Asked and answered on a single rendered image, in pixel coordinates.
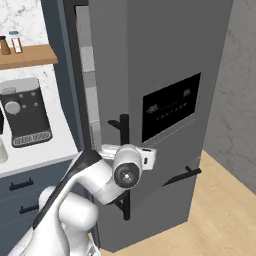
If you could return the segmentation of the grey fridge door, black panel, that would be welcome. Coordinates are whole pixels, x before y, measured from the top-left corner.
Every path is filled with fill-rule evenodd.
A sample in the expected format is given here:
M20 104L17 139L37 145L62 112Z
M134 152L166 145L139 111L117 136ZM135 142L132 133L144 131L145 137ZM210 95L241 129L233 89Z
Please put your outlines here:
M157 143L209 107L232 2L128 0L133 143Z

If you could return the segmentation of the wooden wall shelf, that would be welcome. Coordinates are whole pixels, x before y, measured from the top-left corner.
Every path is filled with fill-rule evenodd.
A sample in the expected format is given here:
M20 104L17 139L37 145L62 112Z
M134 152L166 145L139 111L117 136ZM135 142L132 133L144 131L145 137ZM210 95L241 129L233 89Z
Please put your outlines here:
M24 46L22 53L11 50L10 55L0 52L0 70L57 63L57 56L49 44Z

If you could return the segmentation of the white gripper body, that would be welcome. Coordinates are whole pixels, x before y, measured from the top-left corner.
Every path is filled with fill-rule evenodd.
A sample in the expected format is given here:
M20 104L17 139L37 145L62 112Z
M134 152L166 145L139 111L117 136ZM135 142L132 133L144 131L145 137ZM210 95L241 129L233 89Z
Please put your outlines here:
M102 150L100 151L100 155L104 159L113 160L116 156L119 149L135 149L139 152L142 157L142 169L143 170L152 170L156 161L156 150L152 148L140 148L133 146L131 144L126 144L123 146L109 145L104 144L102 146Z

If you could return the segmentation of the dark blue drawer front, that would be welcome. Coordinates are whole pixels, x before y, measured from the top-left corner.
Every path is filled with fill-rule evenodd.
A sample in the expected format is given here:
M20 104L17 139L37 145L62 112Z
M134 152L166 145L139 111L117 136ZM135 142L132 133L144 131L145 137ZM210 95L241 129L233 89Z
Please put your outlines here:
M21 206L38 204L33 194L25 194L0 202L0 256L6 256L9 250L30 227L38 210L20 214Z
M34 170L0 178L0 201L48 186L56 186L67 171L71 161L64 161ZM31 177L34 184L25 188L9 191L11 182L19 184Z

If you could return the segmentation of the grey fridge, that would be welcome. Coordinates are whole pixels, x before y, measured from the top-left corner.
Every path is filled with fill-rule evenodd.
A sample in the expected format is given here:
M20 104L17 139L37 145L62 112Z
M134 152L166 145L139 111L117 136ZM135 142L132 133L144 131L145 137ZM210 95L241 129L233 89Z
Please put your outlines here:
M187 221L233 0L64 0L87 92L90 146L157 151L119 205L99 208L102 249L117 252Z

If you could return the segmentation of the dark blue tall cabinet panel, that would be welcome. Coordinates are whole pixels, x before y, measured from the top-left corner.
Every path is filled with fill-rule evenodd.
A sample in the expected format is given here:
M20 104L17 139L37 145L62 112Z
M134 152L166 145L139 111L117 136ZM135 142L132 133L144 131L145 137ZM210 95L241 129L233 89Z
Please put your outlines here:
M76 8L88 0L41 0L61 106L78 150L91 147Z

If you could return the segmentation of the black and silver coffee machine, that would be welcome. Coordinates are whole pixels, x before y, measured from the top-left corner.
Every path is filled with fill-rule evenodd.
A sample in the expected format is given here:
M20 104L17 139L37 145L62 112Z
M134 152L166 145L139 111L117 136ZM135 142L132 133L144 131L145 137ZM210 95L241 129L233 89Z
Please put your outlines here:
M44 143L52 131L37 78L0 83L0 101L11 129L14 148Z

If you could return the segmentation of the brown bottle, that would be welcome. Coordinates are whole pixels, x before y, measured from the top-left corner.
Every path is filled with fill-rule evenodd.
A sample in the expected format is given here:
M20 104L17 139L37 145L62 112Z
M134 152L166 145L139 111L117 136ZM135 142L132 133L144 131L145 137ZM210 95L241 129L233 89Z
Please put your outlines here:
M10 55L11 51L7 44L6 37L0 36L0 46L1 46L1 52L3 55Z

